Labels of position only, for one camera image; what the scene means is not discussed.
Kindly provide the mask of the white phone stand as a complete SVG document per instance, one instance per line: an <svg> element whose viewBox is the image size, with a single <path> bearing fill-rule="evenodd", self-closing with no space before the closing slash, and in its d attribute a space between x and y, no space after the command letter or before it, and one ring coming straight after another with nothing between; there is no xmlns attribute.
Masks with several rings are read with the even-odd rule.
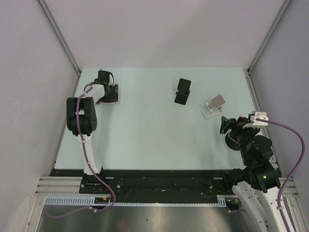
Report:
<svg viewBox="0 0 309 232"><path fill-rule="evenodd" d="M215 117L221 114L222 106L226 103L225 99L221 94L217 95L209 102L205 102L205 108L201 110L202 115L205 119Z"/></svg>

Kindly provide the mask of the black round phone stand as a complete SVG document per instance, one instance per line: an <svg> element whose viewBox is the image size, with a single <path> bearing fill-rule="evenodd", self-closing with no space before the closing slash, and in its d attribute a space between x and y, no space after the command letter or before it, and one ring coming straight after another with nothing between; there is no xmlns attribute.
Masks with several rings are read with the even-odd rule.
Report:
<svg viewBox="0 0 309 232"><path fill-rule="evenodd" d="M234 151L240 151L239 143L236 144L236 143L234 143L233 141L231 141L231 140L228 138L228 134L225 136L225 143L226 143L226 145L227 145L230 149L232 149L232 150L234 150Z"/></svg>

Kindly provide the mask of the pink case phone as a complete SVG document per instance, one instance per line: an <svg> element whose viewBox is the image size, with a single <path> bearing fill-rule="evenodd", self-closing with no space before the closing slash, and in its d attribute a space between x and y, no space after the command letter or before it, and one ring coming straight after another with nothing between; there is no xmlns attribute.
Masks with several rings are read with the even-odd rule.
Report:
<svg viewBox="0 0 309 232"><path fill-rule="evenodd" d="M116 104L116 102L102 102L103 105L113 105Z"/></svg>

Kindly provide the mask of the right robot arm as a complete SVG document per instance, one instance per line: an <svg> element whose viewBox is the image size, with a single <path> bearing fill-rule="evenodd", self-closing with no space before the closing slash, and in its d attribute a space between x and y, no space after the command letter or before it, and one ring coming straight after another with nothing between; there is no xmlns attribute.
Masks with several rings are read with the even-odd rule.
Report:
<svg viewBox="0 0 309 232"><path fill-rule="evenodd" d="M223 189L235 194L241 210L246 211L258 232L283 232L279 206L281 189L279 174L272 166L272 141L259 134L268 125L265 112L248 117L221 118L220 134L226 145L241 154L244 169L224 174Z"/></svg>

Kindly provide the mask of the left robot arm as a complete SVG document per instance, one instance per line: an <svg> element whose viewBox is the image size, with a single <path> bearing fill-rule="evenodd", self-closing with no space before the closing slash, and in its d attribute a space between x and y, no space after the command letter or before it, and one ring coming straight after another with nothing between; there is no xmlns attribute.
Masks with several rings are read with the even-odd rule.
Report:
<svg viewBox="0 0 309 232"><path fill-rule="evenodd" d="M98 77L84 87L79 97L67 98L67 128L81 147L86 175L96 176L103 170L94 144L94 131L98 126L95 105L114 104L118 99L118 85L114 82L114 76L104 70L98 71Z"/></svg>

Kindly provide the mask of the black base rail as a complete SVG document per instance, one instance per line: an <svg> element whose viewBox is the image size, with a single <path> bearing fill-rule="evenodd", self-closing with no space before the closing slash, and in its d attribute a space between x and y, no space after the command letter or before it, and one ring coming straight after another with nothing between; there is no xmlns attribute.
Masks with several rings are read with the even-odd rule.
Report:
<svg viewBox="0 0 309 232"><path fill-rule="evenodd" d="M231 170L104 170L99 177L83 170L53 169L53 177L79 177L79 193L112 194L117 203L215 203L232 195L224 174Z"/></svg>

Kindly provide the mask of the left aluminium corner post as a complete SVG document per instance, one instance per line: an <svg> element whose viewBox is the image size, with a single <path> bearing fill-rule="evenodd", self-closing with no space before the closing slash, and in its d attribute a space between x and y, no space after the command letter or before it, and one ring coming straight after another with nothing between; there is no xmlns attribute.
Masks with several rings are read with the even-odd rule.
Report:
<svg viewBox="0 0 309 232"><path fill-rule="evenodd" d="M38 7L40 8L43 16L45 17L52 33L55 35L56 40L58 41L61 49L64 52L64 55L68 59L70 65L76 72L78 76L81 74L81 69L79 68L79 65L77 64L76 59L73 56L73 53L71 52L67 41L65 40L63 33L61 32L51 10L49 9L47 3L45 0L36 0L36 3L38 4Z"/></svg>

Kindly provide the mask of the aluminium corner post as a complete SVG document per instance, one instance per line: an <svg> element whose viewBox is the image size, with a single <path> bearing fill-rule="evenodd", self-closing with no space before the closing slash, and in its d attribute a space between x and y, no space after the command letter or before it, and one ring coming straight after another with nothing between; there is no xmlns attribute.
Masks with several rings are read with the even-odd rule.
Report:
<svg viewBox="0 0 309 232"><path fill-rule="evenodd" d="M283 17L285 16L288 8L293 3L293 0L284 0L282 5L279 8L274 20L272 21L264 39L262 40L261 45L259 46L257 52L255 53L253 60L251 61L249 67L247 68L248 75L251 75L252 71L254 70L255 66L257 65L259 59L261 58L262 54L264 53L265 49L267 48L270 40L274 36L280 22L282 21Z"/></svg>
<svg viewBox="0 0 309 232"><path fill-rule="evenodd" d="M68 59L70 65L76 72L78 76L81 74L81 69L79 68L79 65L77 64L76 59L73 56L73 53L71 52L67 41L65 40L63 33L61 32L51 10L49 9L47 3L45 0L36 0L36 3L38 4L38 7L40 8L43 16L45 17L52 33L55 35L56 40L58 41L61 49L64 52L64 55Z"/></svg>

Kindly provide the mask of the right aluminium corner post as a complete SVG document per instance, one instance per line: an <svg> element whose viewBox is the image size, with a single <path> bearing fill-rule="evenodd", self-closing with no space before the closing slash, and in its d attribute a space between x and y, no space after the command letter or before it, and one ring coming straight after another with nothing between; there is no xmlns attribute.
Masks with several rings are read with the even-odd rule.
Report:
<svg viewBox="0 0 309 232"><path fill-rule="evenodd" d="M264 39L262 40L261 45L259 46L257 52L255 53L253 60L251 61L249 67L247 68L248 75L251 75L252 71L254 70L255 66L257 65L259 59L261 58L262 54L264 53L265 49L267 48L270 40L274 36L280 22L282 21L283 17L285 16L288 8L293 3L293 0L284 0L282 5L279 8L274 20L272 21Z"/></svg>

